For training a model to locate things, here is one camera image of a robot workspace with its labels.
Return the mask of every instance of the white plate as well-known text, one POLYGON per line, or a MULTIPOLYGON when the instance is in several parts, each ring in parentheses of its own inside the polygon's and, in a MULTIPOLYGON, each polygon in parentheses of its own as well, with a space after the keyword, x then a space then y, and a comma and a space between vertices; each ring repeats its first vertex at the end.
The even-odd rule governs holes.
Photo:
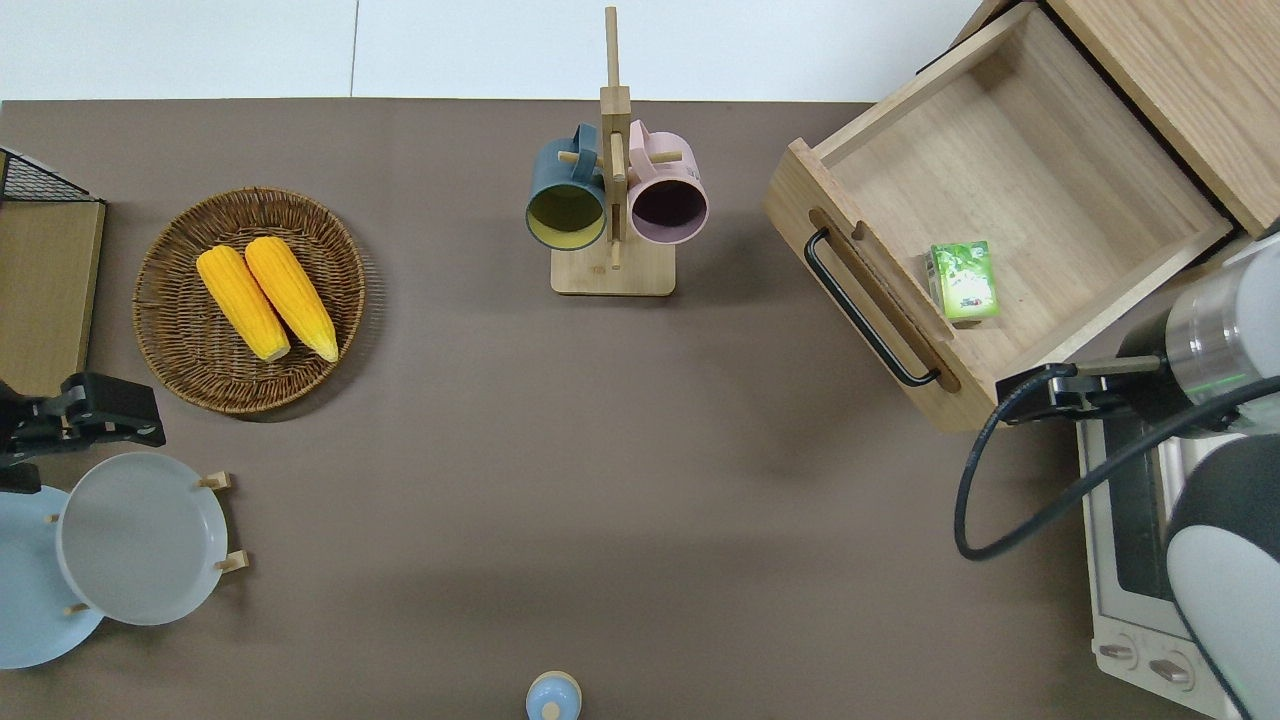
POLYGON ((152 452, 116 455, 72 491, 58 562, 90 607, 132 625, 172 623, 209 597, 227 520, 200 474, 152 452))

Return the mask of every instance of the corn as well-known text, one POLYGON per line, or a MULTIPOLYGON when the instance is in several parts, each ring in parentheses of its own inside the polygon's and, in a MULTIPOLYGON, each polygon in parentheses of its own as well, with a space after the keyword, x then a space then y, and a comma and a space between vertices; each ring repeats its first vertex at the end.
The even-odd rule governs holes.
POLYGON ((289 246, 278 237, 260 237, 244 249, 248 269, 293 334, 330 363, 338 361, 338 337, 315 286, 289 246))
POLYGON ((196 272, 253 355, 271 363, 289 351, 280 320, 266 304, 239 252, 228 245, 211 247, 196 259, 196 272))

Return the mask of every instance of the drawer handle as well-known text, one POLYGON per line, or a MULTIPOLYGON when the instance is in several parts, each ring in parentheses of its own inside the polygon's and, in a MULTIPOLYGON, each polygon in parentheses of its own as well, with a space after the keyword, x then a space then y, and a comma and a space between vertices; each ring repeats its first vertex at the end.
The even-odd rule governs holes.
POLYGON ((819 228, 818 232, 813 233, 813 237, 810 237, 809 242, 804 246, 804 261, 809 265, 809 269, 813 270, 813 274, 818 277, 818 282, 822 283, 822 287, 827 288, 827 293, 836 301, 836 305, 845 311, 845 315, 849 315, 854 327, 858 328, 858 332, 863 333, 863 337, 867 338, 867 342, 872 346, 872 350, 876 351, 876 355, 879 356, 881 361, 884 363, 884 366, 888 368, 888 372, 893 373, 897 382, 905 384, 906 387, 923 387, 938 379, 941 372, 937 368, 931 369, 923 375, 911 374, 911 372, 906 369, 906 365, 904 365, 902 361, 897 359, 897 355, 893 354, 893 350, 884 342, 884 338, 876 332, 876 328, 873 328, 870 322, 867 320, 863 311, 858 309, 858 305, 854 305, 854 301, 849 299, 845 288, 840 287, 840 282, 836 281, 835 275, 831 274, 831 270, 828 270, 818 258, 818 243, 826 238, 826 227, 819 228))

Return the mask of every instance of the brown tabletop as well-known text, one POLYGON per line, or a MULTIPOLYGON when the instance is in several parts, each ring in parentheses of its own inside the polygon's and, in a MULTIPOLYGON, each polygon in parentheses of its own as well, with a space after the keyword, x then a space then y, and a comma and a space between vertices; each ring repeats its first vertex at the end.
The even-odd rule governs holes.
MULTIPOLYGON (((225 469, 253 566, 189 616, 106 620, 0 673, 3 717, 509 717, 541 671, 584 719, 1192 717, 1089 650, 1078 514, 984 565, 940 434, 759 208, 797 136, 859 105, 636 102, 712 201, 668 299, 563 297, 524 227, 538 147, 594 102, 6 102, 0 143, 110 205, 92 370, 157 384, 131 327, 148 245, 248 184, 366 254, 357 346, 274 421, 157 387, 168 455, 225 469)), ((108 446, 45 459, 69 488, 108 446)), ((1068 425, 997 437, 991 538, 1075 477, 1068 425)))

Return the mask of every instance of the wire basket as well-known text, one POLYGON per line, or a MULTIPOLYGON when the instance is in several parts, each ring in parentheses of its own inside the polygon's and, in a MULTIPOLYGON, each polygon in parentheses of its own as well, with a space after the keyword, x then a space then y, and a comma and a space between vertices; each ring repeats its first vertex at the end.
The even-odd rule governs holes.
POLYGON ((101 202, 83 187, 68 182, 58 173, 0 147, 0 201, 26 202, 101 202))

